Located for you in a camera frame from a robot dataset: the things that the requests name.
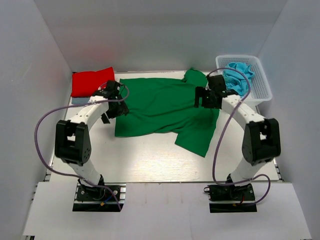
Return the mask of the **folded light blue t-shirt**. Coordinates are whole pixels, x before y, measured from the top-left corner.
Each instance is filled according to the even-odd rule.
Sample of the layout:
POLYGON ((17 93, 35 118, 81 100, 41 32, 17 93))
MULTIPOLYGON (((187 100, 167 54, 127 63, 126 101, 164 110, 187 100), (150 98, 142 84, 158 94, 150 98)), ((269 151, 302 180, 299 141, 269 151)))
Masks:
POLYGON ((90 97, 72 97, 71 104, 72 105, 87 104, 89 100, 90 100, 90 97))

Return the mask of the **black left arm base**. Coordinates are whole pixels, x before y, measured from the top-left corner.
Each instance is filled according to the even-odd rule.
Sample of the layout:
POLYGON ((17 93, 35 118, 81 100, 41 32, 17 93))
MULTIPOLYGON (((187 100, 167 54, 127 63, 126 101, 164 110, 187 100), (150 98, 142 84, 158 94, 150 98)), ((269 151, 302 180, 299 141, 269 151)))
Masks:
POLYGON ((73 212, 94 212, 94 213, 119 213, 125 203, 126 185, 125 184, 111 184, 107 187, 112 193, 105 189, 98 190, 88 186, 78 184, 75 191, 73 212))

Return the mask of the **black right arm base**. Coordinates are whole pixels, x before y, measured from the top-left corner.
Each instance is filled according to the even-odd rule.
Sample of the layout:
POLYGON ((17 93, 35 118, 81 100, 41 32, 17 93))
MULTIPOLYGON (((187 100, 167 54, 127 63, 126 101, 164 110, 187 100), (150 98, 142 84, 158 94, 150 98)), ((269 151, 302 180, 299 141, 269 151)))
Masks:
POLYGON ((245 186, 208 185, 203 189, 209 196, 209 211, 217 213, 256 213, 257 205, 252 184, 245 186))

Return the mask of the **white perforated plastic basket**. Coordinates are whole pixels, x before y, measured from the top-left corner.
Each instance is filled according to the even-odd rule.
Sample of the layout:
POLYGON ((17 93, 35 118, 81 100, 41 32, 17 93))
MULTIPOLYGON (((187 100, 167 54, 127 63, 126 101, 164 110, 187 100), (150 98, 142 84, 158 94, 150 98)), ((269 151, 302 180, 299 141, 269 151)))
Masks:
POLYGON ((227 64, 232 62, 245 63, 251 66, 255 76, 251 80, 251 91, 246 98, 245 103, 249 106, 257 106, 262 102, 270 101, 273 97, 267 77, 260 60, 253 55, 227 54, 218 55, 215 58, 217 68, 226 68, 227 64))

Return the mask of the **crumpled cyan t-shirt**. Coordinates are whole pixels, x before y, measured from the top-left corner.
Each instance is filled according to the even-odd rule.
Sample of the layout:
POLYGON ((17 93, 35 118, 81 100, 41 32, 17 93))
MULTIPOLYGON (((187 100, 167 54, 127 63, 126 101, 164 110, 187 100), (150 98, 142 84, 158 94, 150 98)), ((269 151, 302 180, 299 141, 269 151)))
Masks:
POLYGON ((223 70, 222 75, 225 80, 226 88, 228 90, 235 90, 241 97, 244 97, 247 94, 249 87, 248 83, 246 82, 242 74, 246 76, 251 87, 252 79, 256 75, 255 72, 252 70, 252 66, 247 65, 243 62, 230 62, 225 67, 236 70, 223 70))

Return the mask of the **green t-shirt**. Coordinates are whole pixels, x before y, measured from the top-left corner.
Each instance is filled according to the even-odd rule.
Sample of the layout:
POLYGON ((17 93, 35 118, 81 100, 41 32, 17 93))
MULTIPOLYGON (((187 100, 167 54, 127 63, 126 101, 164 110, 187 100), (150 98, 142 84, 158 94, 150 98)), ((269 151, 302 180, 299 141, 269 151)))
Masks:
POLYGON ((129 113, 116 118, 115 137, 175 133, 177 146, 206 156, 220 111, 194 107, 196 87, 207 84, 205 74, 191 68, 182 79, 122 78, 120 83, 127 87, 122 93, 129 113))

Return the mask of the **folded red t-shirt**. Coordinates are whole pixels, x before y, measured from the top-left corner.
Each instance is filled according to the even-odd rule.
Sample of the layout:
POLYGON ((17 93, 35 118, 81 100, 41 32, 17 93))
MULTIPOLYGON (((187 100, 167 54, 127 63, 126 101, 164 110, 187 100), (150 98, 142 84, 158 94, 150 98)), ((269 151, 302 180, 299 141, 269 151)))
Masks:
POLYGON ((112 67, 98 71, 82 71, 72 74, 72 98, 87 98, 105 82, 115 81, 112 67))

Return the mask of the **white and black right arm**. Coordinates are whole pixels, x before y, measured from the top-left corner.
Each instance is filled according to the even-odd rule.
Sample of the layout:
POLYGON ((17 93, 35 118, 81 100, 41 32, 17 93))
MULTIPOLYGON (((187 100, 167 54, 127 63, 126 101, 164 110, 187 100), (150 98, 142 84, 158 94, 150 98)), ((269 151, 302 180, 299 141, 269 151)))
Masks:
POLYGON ((265 118, 255 112, 234 90, 195 88, 194 106, 209 109, 220 109, 229 114, 222 129, 213 155, 212 178, 216 179, 218 151, 231 120, 235 120, 243 129, 242 159, 235 170, 229 174, 230 182, 225 183, 226 195, 236 200, 244 193, 245 185, 259 176, 256 173, 268 162, 281 154, 279 122, 274 118, 265 118))

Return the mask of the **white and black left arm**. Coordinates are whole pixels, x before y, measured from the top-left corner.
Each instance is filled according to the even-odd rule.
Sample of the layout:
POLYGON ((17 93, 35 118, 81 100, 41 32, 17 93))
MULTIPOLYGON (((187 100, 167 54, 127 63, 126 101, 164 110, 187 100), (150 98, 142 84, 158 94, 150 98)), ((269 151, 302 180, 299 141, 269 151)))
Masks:
POLYGON ((105 196, 106 187, 102 175, 90 160, 92 146, 90 129, 97 120, 109 124, 111 119, 127 115, 129 109, 124 101, 102 102, 96 99, 94 104, 83 107, 68 120, 56 124, 54 154, 73 169, 80 183, 89 186, 88 193, 99 200, 105 196))

